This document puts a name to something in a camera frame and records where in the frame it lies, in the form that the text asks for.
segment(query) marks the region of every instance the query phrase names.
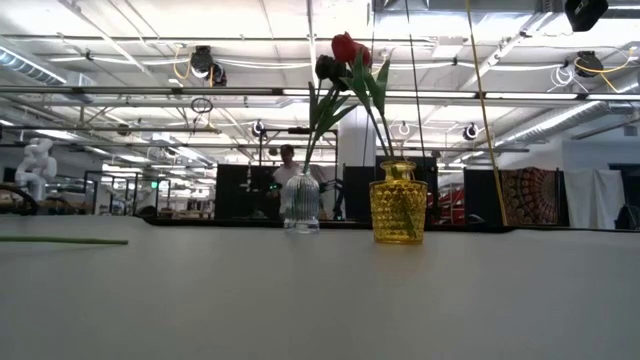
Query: clear glass vase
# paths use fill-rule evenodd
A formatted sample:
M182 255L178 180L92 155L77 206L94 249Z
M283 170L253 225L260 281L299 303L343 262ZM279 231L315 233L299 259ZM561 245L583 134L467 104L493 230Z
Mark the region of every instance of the clear glass vase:
M292 177L282 189L284 228L294 233L317 233L320 229L320 186L307 172Z

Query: flower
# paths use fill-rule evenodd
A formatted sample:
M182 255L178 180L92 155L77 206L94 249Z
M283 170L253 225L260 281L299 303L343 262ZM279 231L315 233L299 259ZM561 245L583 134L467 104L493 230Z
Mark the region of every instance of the flower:
M350 63L356 60L356 56L362 52L362 61L365 66L371 65L371 53L369 49L351 38L348 32L343 35L336 35L331 40L331 50L336 60L342 63Z
M316 76L320 80L330 78L335 66L336 61L331 56L320 55L316 61Z
M334 85L338 87L339 91L349 90L349 86L347 86L347 84L344 81L340 80L340 78L344 78L344 77L352 78L353 73L347 70L347 65L345 65L345 63L340 63L340 62L335 63L331 71L331 76L329 76L329 79L331 80L331 82L333 82Z

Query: red tulip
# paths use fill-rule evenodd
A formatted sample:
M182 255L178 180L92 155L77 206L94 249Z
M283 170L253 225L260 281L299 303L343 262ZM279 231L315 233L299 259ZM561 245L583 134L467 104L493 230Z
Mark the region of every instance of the red tulip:
M362 52L362 61L365 66L371 64L371 53L369 49L351 38L348 32L343 35L336 35L331 41L331 50L333 50L333 56L336 60L343 63L350 63L356 60L356 56Z

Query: table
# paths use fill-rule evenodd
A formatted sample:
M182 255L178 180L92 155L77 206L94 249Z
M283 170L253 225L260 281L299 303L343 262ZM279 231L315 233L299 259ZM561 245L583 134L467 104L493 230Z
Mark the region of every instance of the table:
M0 218L0 359L634 359L640 237L153 227Z

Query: tapestry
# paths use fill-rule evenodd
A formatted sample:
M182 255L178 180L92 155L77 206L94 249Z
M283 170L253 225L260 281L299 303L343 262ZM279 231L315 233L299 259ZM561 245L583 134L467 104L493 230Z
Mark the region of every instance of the tapestry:
M555 171L528 167L501 170L500 174L509 225L558 223Z

